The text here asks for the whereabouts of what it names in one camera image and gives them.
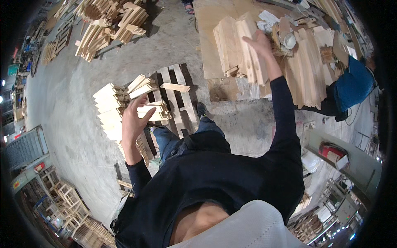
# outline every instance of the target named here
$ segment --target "white face mask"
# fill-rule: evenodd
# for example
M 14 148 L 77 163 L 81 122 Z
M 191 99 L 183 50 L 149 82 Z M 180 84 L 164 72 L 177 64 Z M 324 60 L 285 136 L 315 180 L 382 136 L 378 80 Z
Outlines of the white face mask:
M 224 221 L 171 248 L 298 248 L 307 247 L 284 226 L 272 205 L 253 200 Z

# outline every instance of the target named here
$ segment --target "red object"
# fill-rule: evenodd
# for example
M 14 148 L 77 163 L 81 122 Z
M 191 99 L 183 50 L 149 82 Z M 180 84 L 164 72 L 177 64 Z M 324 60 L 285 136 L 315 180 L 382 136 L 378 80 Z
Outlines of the red object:
M 39 172 L 39 171 L 41 171 L 42 169 L 44 169 L 44 167 L 45 167 L 44 162 L 41 162 L 40 164 L 38 164 L 38 165 L 36 165 L 36 166 L 34 167 L 34 170 L 35 170 L 35 172 Z
M 17 53 L 18 53 L 18 48 L 15 47 L 14 55 L 12 56 L 13 59 L 15 59 L 15 56 L 17 55 Z

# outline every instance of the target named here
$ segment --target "wooden board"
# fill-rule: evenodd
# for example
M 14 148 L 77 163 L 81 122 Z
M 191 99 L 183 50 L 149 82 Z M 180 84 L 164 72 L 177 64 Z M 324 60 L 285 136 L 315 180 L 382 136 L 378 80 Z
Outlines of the wooden board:
M 189 86 L 172 84 L 172 83 L 163 83 L 160 86 L 160 88 L 170 89 L 170 90 L 177 90 L 177 91 L 180 91 L 180 92 L 188 92 L 190 90 Z
M 181 67 L 179 64 L 170 66 L 175 72 L 176 80 L 179 85 L 186 85 L 185 77 L 183 76 Z M 192 128 L 196 131 L 199 128 L 199 118 L 196 109 L 192 105 L 192 100 L 188 92 L 181 92 L 183 105 L 185 106 L 186 112 L 189 116 L 190 122 L 192 123 Z
M 163 78 L 164 83 L 171 83 L 171 78 L 170 78 L 170 73 L 168 72 L 168 67 L 163 67 L 160 70 L 161 76 Z M 175 122 L 177 132 L 179 135 L 179 138 L 183 138 L 183 133 L 181 129 L 184 129 L 185 126 L 183 125 L 182 118 L 181 118 L 181 113 L 179 112 L 179 107 L 178 103 L 176 101 L 175 93 L 173 90 L 166 89 L 167 93 L 167 98 L 170 103 L 170 106 L 168 106 L 173 114 L 173 120 Z

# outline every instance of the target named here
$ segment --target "cable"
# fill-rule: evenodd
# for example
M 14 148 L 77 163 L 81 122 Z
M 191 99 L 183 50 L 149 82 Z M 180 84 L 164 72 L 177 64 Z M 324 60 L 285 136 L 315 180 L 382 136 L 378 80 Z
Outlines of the cable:
M 371 95 L 371 93 L 374 91 L 374 89 L 376 89 L 377 86 L 378 86 L 378 85 L 375 85 L 375 87 L 371 90 L 371 92 L 369 92 L 369 94 L 365 97 L 365 99 L 366 99 L 369 95 Z M 347 124 L 348 126 L 351 126 L 351 125 L 353 124 L 353 122 L 355 121 L 355 119 L 356 119 L 356 117 L 357 117 L 357 114 L 358 114 L 358 110 L 360 109 L 361 104 L 362 104 L 362 102 L 360 102 L 360 105 L 358 106 L 356 115 L 354 116 L 354 119 L 353 119 L 353 121 L 352 121 L 350 124 L 348 124 L 347 121 L 346 121 L 346 119 L 345 119 L 345 122 L 346 122 L 346 124 Z
M 349 124 L 349 123 L 347 123 L 347 121 L 346 121 L 346 119 L 345 119 L 345 122 L 346 122 L 346 124 L 347 124 L 348 126 L 351 126 L 351 125 L 353 124 L 353 122 L 355 121 L 355 119 L 356 119 L 356 117 L 357 117 L 357 114 L 358 114 L 358 110 L 359 110 L 360 107 L 361 107 L 361 103 L 362 103 L 362 102 L 360 102 L 360 104 L 359 104 L 359 106 L 358 106 L 358 109 L 357 109 L 356 115 L 354 116 L 353 121 Z

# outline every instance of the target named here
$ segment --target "person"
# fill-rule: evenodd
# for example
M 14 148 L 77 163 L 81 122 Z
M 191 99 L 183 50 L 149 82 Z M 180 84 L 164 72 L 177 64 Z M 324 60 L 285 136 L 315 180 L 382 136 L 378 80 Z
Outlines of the person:
M 151 177 L 135 141 L 155 109 L 138 118 L 145 96 L 136 99 L 123 114 L 134 197 L 123 198 L 112 221 L 117 247 L 305 247 L 285 227 L 304 193 L 292 96 L 268 38 L 260 30 L 254 37 L 243 39 L 266 61 L 273 94 L 269 150 L 258 158 L 231 154 L 222 130 L 197 104 L 194 134 L 179 140 L 166 127 L 151 128 L 162 156 Z
M 365 62 L 360 62 L 353 56 L 343 52 L 339 47 L 339 31 L 335 32 L 333 52 L 347 67 L 343 74 L 326 88 L 326 98 L 321 102 L 321 109 L 303 106 L 300 110 L 314 111 L 327 116 L 335 116 L 336 121 L 344 121 L 348 117 L 348 109 L 367 98 L 372 88 L 376 86 L 373 74 L 375 63 L 372 54 Z
M 181 0 L 183 6 L 185 7 L 186 13 L 188 13 L 189 15 L 194 15 L 195 14 L 195 10 L 193 9 L 193 3 L 191 0 Z

